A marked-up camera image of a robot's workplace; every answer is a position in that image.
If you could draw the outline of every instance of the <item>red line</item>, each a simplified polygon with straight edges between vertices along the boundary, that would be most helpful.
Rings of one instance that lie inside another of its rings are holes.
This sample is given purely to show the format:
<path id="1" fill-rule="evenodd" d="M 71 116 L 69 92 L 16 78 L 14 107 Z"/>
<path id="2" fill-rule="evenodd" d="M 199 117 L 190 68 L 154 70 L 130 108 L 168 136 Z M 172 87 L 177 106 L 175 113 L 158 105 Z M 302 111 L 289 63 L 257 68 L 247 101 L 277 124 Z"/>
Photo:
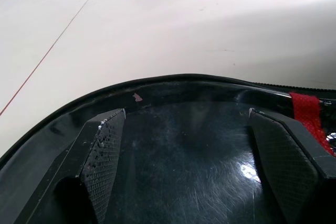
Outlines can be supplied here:
<path id="1" fill-rule="evenodd" d="M 70 24 L 72 23 L 72 21 L 77 17 L 77 15 L 80 13 L 80 11 L 83 9 L 83 7 L 86 5 L 86 3 L 89 0 L 86 0 L 85 3 L 82 5 L 82 7 L 77 11 L 77 13 L 75 14 L 75 16 L 70 20 L 69 24 L 66 26 L 66 28 L 62 31 L 62 33 L 58 36 L 58 38 L 55 40 L 55 42 L 52 44 L 52 46 L 49 48 L 49 50 L 47 51 L 47 53 L 43 56 L 42 60 L 37 64 L 37 66 L 33 69 L 33 71 L 30 73 L 30 75 L 28 76 L 28 78 L 25 80 L 25 82 L 21 85 L 21 87 L 16 91 L 16 93 L 13 95 L 13 97 L 10 99 L 10 101 L 7 103 L 7 105 L 1 110 L 0 112 L 0 116 L 2 115 L 2 113 L 4 113 L 4 111 L 7 109 L 7 107 L 10 105 L 10 103 L 14 100 L 14 98 L 16 97 L 16 95 L 20 92 L 20 90 L 23 88 L 23 86 L 26 84 L 26 82 L 29 80 L 29 78 L 33 75 L 33 73 L 35 72 L 35 70 L 38 68 L 38 66 L 40 66 L 40 64 L 42 63 L 42 61 L 46 58 L 46 56 L 48 55 L 48 53 L 52 50 L 52 48 L 54 47 L 54 45 L 57 43 L 57 41 L 59 40 L 59 38 L 63 35 L 63 33 L 68 29 L 68 27 L 70 26 Z"/>

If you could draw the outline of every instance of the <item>pink spot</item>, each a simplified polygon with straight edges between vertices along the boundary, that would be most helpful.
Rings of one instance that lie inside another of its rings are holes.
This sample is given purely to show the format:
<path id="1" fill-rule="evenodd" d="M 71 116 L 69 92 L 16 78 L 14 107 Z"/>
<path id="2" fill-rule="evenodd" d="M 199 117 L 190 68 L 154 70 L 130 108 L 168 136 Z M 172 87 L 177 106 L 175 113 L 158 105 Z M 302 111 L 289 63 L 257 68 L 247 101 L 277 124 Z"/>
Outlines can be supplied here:
<path id="1" fill-rule="evenodd" d="M 141 96 L 139 96 L 137 93 L 134 93 L 134 95 L 132 95 L 132 96 L 135 98 L 136 102 L 141 102 L 142 101 Z"/>

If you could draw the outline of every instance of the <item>glossy black surface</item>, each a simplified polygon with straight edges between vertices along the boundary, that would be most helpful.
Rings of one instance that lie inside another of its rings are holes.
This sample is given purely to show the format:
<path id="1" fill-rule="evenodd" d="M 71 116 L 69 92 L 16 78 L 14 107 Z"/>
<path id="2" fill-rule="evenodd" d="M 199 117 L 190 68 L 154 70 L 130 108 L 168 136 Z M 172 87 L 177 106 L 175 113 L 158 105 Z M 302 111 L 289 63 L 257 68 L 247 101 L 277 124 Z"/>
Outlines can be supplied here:
<path id="1" fill-rule="evenodd" d="M 282 223 L 255 167 L 250 107 L 292 116 L 291 100 L 283 95 L 207 76 L 123 83 L 78 99 L 38 124 L 1 159 L 0 219 L 14 222 L 87 120 L 125 108 L 106 223 Z"/>

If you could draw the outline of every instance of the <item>red fabric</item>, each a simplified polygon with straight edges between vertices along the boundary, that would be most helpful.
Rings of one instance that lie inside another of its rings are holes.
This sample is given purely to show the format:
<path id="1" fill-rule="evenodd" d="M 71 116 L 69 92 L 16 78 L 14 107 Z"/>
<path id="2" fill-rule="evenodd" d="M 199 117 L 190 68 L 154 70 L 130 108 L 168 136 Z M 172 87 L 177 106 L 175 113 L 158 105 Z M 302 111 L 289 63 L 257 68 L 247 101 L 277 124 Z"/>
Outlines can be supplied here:
<path id="1" fill-rule="evenodd" d="M 304 94 L 290 93 L 290 95 L 293 100 L 295 120 L 300 121 L 322 147 L 334 155 L 321 127 L 319 99 Z"/>

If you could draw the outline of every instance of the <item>white surface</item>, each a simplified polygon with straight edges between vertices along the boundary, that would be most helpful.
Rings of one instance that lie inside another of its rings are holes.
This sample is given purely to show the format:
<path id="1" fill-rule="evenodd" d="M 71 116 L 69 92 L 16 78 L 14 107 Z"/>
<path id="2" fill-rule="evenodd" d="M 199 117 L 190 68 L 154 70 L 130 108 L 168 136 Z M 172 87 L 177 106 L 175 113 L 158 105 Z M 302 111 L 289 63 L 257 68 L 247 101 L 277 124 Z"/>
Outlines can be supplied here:
<path id="1" fill-rule="evenodd" d="M 0 155 L 66 103 L 128 80 L 335 88 L 335 17 L 336 0 L 89 0 L 0 116 Z"/>
<path id="2" fill-rule="evenodd" d="M 0 0 L 0 111 L 86 0 Z"/>

